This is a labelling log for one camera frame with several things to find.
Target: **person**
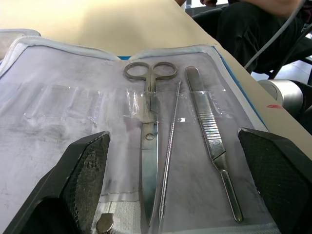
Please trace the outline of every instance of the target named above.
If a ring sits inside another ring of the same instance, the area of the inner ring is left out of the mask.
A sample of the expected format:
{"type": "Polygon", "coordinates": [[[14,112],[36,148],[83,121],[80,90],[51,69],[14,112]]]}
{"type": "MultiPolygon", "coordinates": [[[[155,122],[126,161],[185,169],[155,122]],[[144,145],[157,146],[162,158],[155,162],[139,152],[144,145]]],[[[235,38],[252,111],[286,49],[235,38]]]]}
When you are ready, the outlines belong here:
{"type": "MultiPolygon", "coordinates": [[[[176,0],[183,4],[185,0],[176,0]]],[[[217,0],[200,0],[216,6],[217,0]]],[[[213,9],[193,17],[195,22],[215,38],[242,66],[273,37],[298,7],[300,0],[228,0],[229,6],[213,9]]],[[[307,0],[287,29],[248,68],[258,63],[280,61],[295,43],[304,23],[312,20],[312,3],[307,0]]]]}

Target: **metal rod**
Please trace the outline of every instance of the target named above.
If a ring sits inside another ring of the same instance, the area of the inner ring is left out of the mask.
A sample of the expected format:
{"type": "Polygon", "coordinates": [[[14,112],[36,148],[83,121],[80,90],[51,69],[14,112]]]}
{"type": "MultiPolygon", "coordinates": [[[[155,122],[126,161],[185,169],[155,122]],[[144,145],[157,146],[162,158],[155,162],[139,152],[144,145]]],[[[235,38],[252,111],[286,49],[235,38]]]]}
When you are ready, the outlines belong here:
{"type": "Polygon", "coordinates": [[[178,99],[179,99],[178,97],[179,97],[179,93],[180,93],[180,86],[181,86],[181,81],[178,82],[177,88],[176,88],[175,109],[174,109],[174,114],[172,116],[172,122],[171,122],[171,127],[170,127],[169,141],[168,141],[167,154],[166,154],[166,164],[165,164],[164,178],[163,178],[162,188],[161,188],[161,198],[160,198],[160,206],[159,206],[159,220],[158,220],[158,224],[159,224],[159,226],[158,226],[158,233],[162,232],[162,225],[163,225],[163,219],[164,219],[164,213],[165,213],[165,201],[166,201],[166,193],[167,193],[169,166],[170,166],[172,144],[173,144],[174,133],[175,133],[176,110],[177,110],[177,104],[178,104],[178,99]]]}

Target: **scissors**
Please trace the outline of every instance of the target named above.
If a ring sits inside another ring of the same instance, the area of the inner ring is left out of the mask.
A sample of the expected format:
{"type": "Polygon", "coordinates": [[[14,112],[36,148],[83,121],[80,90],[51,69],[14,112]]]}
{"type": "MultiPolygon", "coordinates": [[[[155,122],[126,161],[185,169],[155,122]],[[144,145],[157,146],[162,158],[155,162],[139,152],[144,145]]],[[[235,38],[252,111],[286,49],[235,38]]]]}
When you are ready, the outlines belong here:
{"type": "Polygon", "coordinates": [[[157,98],[156,80],[169,80],[177,75],[177,67],[169,62],[158,62],[150,66],[145,62],[133,62],[128,64],[124,70],[125,77],[134,80],[145,81],[146,104],[148,108],[148,121],[144,121],[141,131],[141,155],[142,155],[142,193],[145,217],[148,226],[151,225],[155,208],[155,196],[157,187],[158,168],[158,123],[157,123],[157,98]],[[130,75],[129,69],[143,66],[147,73],[143,75],[130,75]],[[170,75],[159,75],[155,72],[158,66],[169,66],[173,68],[170,75]]]}

